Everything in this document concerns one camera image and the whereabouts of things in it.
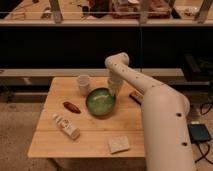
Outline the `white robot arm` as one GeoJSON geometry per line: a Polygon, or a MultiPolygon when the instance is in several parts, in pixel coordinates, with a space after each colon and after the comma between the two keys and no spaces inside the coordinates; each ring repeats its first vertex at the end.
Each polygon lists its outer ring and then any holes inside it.
{"type": "Polygon", "coordinates": [[[196,171],[186,116],[190,102],[169,85],[129,67],[122,52],[105,59],[108,86],[117,94],[123,81],[143,94],[142,127],[147,171],[196,171]]]}

